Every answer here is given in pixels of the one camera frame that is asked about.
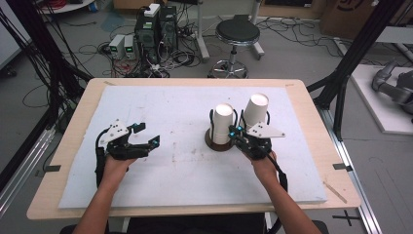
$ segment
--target white sheet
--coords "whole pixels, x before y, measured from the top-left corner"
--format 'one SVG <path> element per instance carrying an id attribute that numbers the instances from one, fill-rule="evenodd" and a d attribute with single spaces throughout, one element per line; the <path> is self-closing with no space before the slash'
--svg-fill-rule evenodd
<path id="1" fill-rule="evenodd" d="M 272 139 L 296 202 L 324 202 L 326 195 L 307 142 L 284 88 L 119 87 L 108 86 L 100 99 L 70 170 L 60 208 L 85 208 L 95 192 L 94 142 L 116 119 L 146 123 L 130 143 L 161 136 L 161 146 L 127 172 L 113 207 L 158 207 L 270 203 L 250 162 L 236 148 L 215 152 L 204 141 L 209 111 L 221 102 L 239 113 L 249 97 L 265 94 L 271 126 L 285 138 Z"/>

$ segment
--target paper cup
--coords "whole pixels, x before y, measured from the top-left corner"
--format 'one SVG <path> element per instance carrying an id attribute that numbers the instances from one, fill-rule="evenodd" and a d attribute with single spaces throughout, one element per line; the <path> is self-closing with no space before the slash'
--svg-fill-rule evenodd
<path id="1" fill-rule="evenodd" d="M 267 116 L 268 103 L 269 100 L 267 96 L 263 94 L 255 94 L 251 96 L 248 105 L 246 106 L 244 111 L 246 129 L 249 129 L 258 122 L 265 122 L 265 117 Z"/>
<path id="2" fill-rule="evenodd" d="M 213 135 L 212 135 L 212 125 L 210 125 L 209 137 L 212 142 L 217 144 L 225 144 L 230 141 L 228 137 L 229 129 L 228 127 L 233 124 L 233 113 L 234 109 L 230 104 L 221 103 L 215 107 L 212 116 L 213 122 Z"/>

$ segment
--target stool wheel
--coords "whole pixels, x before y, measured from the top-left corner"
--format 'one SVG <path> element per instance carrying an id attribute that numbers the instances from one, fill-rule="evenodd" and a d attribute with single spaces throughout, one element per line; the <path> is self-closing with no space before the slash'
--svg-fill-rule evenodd
<path id="1" fill-rule="evenodd" d="M 248 78 L 248 69 L 238 61 L 220 60 L 209 71 L 208 78 Z"/>

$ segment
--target electronic equipment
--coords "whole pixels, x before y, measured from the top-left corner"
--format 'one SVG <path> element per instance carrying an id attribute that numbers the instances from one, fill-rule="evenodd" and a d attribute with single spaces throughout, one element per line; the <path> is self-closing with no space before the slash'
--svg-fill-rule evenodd
<path id="1" fill-rule="evenodd" d="M 146 17 L 155 17 L 157 13 L 159 12 L 159 9 L 161 8 L 161 5 L 156 4 L 156 3 L 151 3 L 149 5 L 149 10 L 146 10 L 143 15 Z"/>
<path id="2" fill-rule="evenodd" d="M 265 0 L 265 5 L 311 7 L 313 0 Z"/>
<path id="3" fill-rule="evenodd" d="M 176 7 L 162 7 L 159 18 L 161 22 L 162 42 L 164 43 L 164 48 L 168 48 L 170 52 L 178 49 Z"/>
<path id="4" fill-rule="evenodd" d="M 158 14 L 155 17 L 139 15 L 134 28 L 139 56 L 143 64 L 158 64 L 160 62 L 161 26 Z"/>
<path id="5" fill-rule="evenodd" d="M 134 40 L 134 35 L 126 35 L 124 45 L 125 45 L 126 58 L 128 60 L 135 60 L 137 45 L 136 45 L 136 41 Z"/>
<path id="6" fill-rule="evenodd" d="M 125 35 L 116 35 L 109 44 L 113 59 L 122 59 L 125 55 Z"/>

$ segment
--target stool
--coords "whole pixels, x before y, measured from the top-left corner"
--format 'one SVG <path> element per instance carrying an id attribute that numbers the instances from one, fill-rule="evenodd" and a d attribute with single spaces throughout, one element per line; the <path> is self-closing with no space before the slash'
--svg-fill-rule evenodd
<path id="1" fill-rule="evenodd" d="M 259 28 L 246 18 L 235 16 L 224 20 L 216 26 L 216 37 L 233 45 L 229 59 L 220 60 L 209 71 L 208 78 L 247 78 L 246 66 L 236 61 L 238 46 L 251 46 L 258 41 Z"/>

